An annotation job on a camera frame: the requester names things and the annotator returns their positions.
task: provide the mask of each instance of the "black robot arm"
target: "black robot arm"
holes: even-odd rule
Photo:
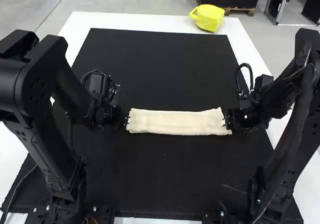
[[[121,110],[112,103],[119,86],[104,73],[92,71],[85,77],[91,77],[87,90],[66,60],[67,47],[63,37],[48,35],[39,42],[36,34],[23,30],[0,41],[0,121],[42,170],[59,218],[81,223],[86,196],[84,162],[62,137],[50,98],[54,97],[72,122],[92,129],[116,123]]]
[[[312,39],[308,39],[310,33],[313,35]],[[314,45],[317,37],[319,37],[317,31],[301,28],[295,36],[295,56],[276,80],[268,75],[258,76],[254,88],[248,95],[244,95],[244,91],[239,89],[239,84],[237,85],[240,108],[226,111],[227,129],[233,131],[249,131],[257,127],[267,129],[272,118],[281,119],[288,113],[296,96],[301,93],[301,82],[307,65],[315,67],[319,63],[319,53]],[[240,65],[236,72],[236,82],[238,72],[243,65]],[[312,80],[313,88],[318,84],[319,77],[320,73],[316,68]]]
[[[245,216],[230,214],[222,204],[220,213],[224,214],[219,223],[288,223],[287,210],[293,203],[295,183],[319,147],[314,130],[312,137],[305,134],[302,142],[303,130],[309,133],[310,122],[316,122],[319,77],[319,32],[301,28],[295,36],[295,57],[275,81],[267,75],[257,77],[247,96],[238,88],[240,108],[229,109],[225,114],[226,126],[234,132],[268,128],[272,118],[282,118],[294,105],[273,154],[249,180]],[[301,222],[291,219],[290,223]]]

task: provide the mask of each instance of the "white towel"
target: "white towel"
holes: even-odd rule
[[[181,136],[231,135],[221,108],[204,111],[163,111],[132,108],[126,130]]]

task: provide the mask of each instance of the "floor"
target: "floor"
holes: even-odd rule
[[[295,34],[300,27],[274,26],[264,15],[267,0],[259,0],[254,17],[238,17],[271,73],[277,77],[294,54]],[[15,29],[35,31],[42,39],[58,34],[73,11],[188,15],[196,0],[0,0],[0,39]],[[290,0],[281,23],[303,23],[301,3]],[[320,27],[311,27],[320,31]]]

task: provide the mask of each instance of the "table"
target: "table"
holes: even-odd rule
[[[72,66],[90,28],[119,29],[135,31],[154,31],[167,33],[211,34],[199,29],[187,16],[145,15],[122,13],[73,12],[62,28],[59,36],[68,42],[66,59]],[[254,78],[261,74],[271,75],[254,44],[250,40],[238,18],[225,17],[216,35],[227,35],[235,57],[239,64],[246,62],[252,66]],[[249,72],[243,70],[247,85],[250,84]],[[275,148],[283,130],[288,123],[291,112],[280,120],[270,122],[267,134]],[[0,202],[5,199],[18,171],[27,156],[27,150],[3,123],[0,123]],[[320,209],[320,155],[316,152],[302,172],[294,190],[294,197],[300,209],[305,224],[317,223]],[[26,214],[9,214],[7,223],[22,224]],[[198,221],[163,220],[142,218],[116,218],[116,224],[191,224]]]

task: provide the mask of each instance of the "pallet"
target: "pallet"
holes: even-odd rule
[[[223,7],[225,9],[225,16],[230,15],[230,11],[246,11],[249,17],[253,17],[256,12],[256,8],[240,8],[240,7]]]
[[[201,5],[201,0],[195,0],[197,5],[200,6]],[[222,9],[225,10],[224,15],[225,16],[229,16],[231,10],[232,11],[245,11],[247,13],[247,15],[249,17],[253,17],[255,15],[256,12],[256,8],[241,8],[241,7],[221,7]]]

